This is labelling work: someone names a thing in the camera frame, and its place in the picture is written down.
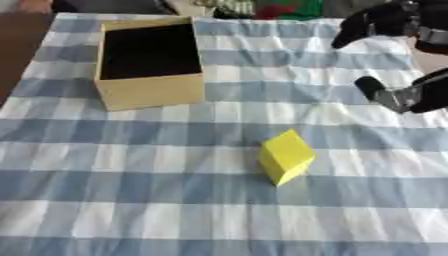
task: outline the table surface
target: table surface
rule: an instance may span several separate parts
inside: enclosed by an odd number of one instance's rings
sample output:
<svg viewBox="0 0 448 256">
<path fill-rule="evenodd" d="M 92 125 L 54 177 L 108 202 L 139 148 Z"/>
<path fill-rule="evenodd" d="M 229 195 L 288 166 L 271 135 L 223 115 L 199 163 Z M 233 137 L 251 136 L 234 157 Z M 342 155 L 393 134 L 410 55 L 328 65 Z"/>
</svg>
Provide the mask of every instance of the table surface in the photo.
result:
<svg viewBox="0 0 448 256">
<path fill-rule="evenodd" d="M 106 112 L 100 20 L 62 14 L 0 111 L 8 255 L 444 255 L 448 119 L 366 102 L 363 75 L 421 75 L 406 43 L 330 48 L 339 20 L 196 19 L 207 101 Z M 275 188 L 260 142 L 289 128 L 317 158 Z"/>
</svg>

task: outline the foam cube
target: foam cube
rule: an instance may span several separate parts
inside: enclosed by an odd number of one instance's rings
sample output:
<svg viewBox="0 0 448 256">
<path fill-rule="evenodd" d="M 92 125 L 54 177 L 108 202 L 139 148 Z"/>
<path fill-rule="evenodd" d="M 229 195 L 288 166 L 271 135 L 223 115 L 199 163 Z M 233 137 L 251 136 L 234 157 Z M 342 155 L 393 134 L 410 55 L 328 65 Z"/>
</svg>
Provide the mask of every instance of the foam cube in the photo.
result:
<svg viewBox="0 0 448 256">
<path fill-rule="evenodd" d="M 258 159 L 274 185 L 280 186 L 303 174 L 315 157 L 313 150 L 290 129 L 265 141 Z"/>
</svg>

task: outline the checkered tablecloth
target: checkered tablecloth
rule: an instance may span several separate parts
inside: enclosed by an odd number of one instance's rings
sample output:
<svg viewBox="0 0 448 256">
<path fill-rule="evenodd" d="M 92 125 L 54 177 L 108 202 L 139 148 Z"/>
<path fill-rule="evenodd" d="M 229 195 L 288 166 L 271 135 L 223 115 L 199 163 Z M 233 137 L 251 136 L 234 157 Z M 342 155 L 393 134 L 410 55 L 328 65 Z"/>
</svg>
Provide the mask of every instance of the checkered tablecloth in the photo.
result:
<svg viewBox="0 0 448 256">
<path fill-rule="evenodd" d="M 338 20 L 194 22 L 207 101 L 106 112 L 99 20 L 57 16 L 0 111 L 0 255 L 442 256 L 446 112 L 397 115 L 353 86 L 421 73 L 401 39 L 334 51 Z M 259 143 L 315 149 L 275 188 Z"/>
</svg>

